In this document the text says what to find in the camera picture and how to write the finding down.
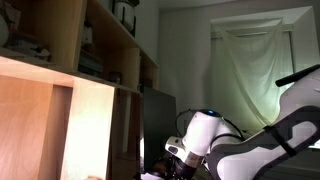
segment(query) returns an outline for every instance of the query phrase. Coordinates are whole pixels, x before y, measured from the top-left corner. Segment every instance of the cable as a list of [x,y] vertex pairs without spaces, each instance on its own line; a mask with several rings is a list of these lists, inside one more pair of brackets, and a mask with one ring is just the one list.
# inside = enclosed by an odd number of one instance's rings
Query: cable
[[175,123],[176,130],[177,130],[177,133],[178,133],[178,136],[179,136],[179,137],[182,137],[182,134],[181,134],[181,132],[180,132],[180,130],[179,130],[179,128],[178,128],[178,119],[179,119],[179,117],[180,117],[181,115],[183,115],[183,114],[186,114],[186,113],[188,113],[188,112],[194,112],[194,111],[197,111],[197,110],[188,109],[188,110],[185,110],[185,111],[181,111],[181,112],[177,115],[176,120],[175,120],[174,123]]
[[225,118],[223,118],[223,119],[238,131],[238,133],[240,134],[240,137],[242,139],[241,141],[244,141],[245,138],[244,138],[242,132],[240,131],[240,129],[235,124],[233,124],[230,120],[225,119]]

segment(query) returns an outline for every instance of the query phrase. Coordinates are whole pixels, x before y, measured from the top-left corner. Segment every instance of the white wall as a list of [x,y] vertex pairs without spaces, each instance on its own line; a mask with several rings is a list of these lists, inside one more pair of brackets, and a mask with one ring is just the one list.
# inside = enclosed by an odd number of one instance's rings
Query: white wall
[[[162,12],[160,14],[158,56],[159,89],[177,98],[178,112],[188,108],[214,108],[211,106],[214,99],[210,98],[210,94],[214,92],[209,92],[205,88],[206,84],[210,83],[210,78],[207,76],[210,74],[209,65],[211,64],[210,20],[312,5],[314,6],[319,39],[320,3],[318,0],[242,0],[216,6]],[[310,22],[299,23],[303,24],[293,34],[293,38],[296,39],[294,47],[304,51],[304,55],[296,55],[296,58],[306,59],[306,61],[310,60],[308,58],[318,58],[318,53],[310,53],[310,49],[318,49],[314,43],[317,42],[317,38],[312,34],[315,32],[315,29],[312,29],[314,24]],[[308,63],[303,64],[303,61],[300,60],[297,69],[309,65]],[[304,161],[301,156],[295,162],[299,161]],[[308,168],[308,165],[311,164],[313,168],[319,168],[317,161],[318,159],[315,158],[314,161],[302,165],[299,163],[291,164],[295,167],[304,166],[303,168]]]
[[159,5],[157,0],[140,0],[135,8],[137,17],[136,41],[149,57],[157,62]]

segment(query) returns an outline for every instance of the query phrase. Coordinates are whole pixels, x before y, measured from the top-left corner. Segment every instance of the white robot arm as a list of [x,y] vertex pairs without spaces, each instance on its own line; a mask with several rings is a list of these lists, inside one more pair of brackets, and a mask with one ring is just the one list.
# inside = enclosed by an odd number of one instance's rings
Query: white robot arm
[[241,141],[240,134],[212,110],[193,116],[183,138],[166,150],[177,160],[168,179],[191,179],[204,161],[215,180],[252,180],[320,139],[320,65],[277,81],[296,82],[281,96],[276,121]]

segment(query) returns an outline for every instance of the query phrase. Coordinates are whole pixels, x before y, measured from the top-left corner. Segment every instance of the ceiling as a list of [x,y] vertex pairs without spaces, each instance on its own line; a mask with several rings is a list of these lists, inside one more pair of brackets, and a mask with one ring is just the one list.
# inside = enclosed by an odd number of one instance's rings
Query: ceiling
[[207,6],[236,0],[158,0],[160,9]]

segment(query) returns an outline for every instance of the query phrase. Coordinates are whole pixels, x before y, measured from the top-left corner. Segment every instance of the white curtain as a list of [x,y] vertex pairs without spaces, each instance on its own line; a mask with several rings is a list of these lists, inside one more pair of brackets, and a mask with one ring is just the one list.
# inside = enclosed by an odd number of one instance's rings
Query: white curtain
[[293,72],[289,35],[282,21],[260,35],[237,37],[218,29],[222,40],[212,42],[214,106],[242,129],[258,131],[276,119],[288,87],[275,81]]

